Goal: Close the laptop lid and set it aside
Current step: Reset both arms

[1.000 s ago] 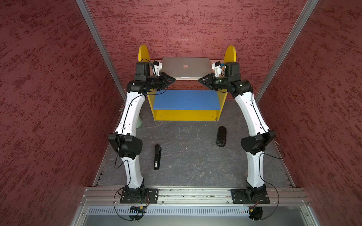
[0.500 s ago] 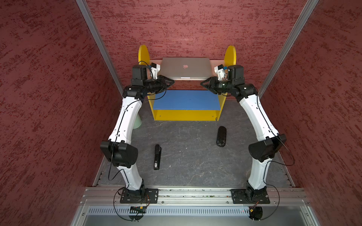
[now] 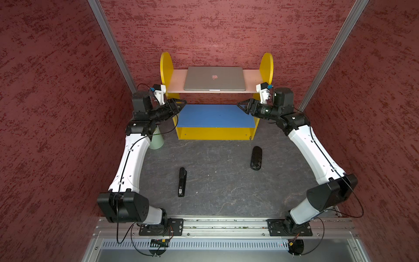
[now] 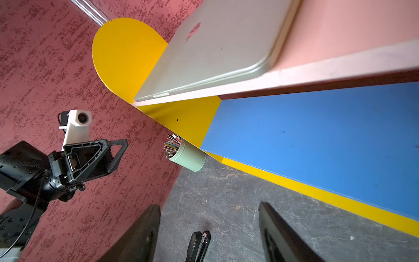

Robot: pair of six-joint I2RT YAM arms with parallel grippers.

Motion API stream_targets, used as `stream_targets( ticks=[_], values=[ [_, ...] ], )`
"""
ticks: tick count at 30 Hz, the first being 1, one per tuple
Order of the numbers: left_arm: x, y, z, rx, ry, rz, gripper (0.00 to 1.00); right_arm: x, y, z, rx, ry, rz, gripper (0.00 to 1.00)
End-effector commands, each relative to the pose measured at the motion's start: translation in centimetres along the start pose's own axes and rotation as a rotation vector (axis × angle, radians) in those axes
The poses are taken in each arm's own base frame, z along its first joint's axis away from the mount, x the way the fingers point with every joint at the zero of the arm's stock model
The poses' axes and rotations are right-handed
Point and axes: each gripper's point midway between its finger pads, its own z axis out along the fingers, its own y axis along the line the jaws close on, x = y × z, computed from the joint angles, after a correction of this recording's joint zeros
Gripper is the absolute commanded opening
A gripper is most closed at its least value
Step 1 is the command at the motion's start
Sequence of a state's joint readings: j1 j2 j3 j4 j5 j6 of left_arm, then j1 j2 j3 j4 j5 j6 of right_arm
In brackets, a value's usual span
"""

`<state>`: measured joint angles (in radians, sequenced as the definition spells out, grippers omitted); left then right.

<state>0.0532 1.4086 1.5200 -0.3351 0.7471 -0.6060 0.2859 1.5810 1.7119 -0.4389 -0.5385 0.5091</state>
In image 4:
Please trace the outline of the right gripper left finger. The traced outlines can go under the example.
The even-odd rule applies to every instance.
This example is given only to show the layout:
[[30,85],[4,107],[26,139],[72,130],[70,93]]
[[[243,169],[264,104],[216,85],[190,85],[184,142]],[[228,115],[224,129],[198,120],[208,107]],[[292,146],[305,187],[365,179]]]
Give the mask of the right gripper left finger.
[[160,206],[150,205],[121,238],[99,258],[99,261],[153,261],[158,240],[160,216]]

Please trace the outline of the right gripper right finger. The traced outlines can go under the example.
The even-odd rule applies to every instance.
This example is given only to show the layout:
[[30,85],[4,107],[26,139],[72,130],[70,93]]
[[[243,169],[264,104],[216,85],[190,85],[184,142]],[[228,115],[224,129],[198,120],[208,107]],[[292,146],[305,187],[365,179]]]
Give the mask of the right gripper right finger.
[[323,261],[267,202],[259,204],[259,228],[267,262]]

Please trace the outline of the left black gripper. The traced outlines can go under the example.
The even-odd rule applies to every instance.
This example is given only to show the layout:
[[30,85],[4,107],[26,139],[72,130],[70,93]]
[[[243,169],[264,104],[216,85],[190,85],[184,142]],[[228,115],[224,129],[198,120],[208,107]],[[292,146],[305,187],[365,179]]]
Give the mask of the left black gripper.
[[[121,148],[113,158],[110,148],[118,145]],[[51,167],[49,183],[54,189],[64,192],[109,175],[117,170],[127,148],[127,139],[65,145],[63,151],[48,155]]]

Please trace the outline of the silver laptop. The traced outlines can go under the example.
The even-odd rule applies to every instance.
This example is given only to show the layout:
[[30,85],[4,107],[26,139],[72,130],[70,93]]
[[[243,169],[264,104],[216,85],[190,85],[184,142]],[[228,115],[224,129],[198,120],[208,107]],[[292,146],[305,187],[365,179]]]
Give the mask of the silver laptop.
[[300,1],[204,1],[173,35],[134,101],[257,78],[281,53]]

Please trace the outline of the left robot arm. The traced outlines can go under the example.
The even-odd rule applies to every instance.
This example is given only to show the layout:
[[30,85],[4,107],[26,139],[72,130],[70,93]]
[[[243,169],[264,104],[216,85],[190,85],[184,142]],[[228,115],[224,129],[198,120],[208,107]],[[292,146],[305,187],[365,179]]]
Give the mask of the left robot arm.
[[17,262],[54,200],[68,202],[86,182],[117,170],[125,139],[63,146],[46,155],[26,141],[1,154],[1,190],[13,197],[1,212],[1,261]]

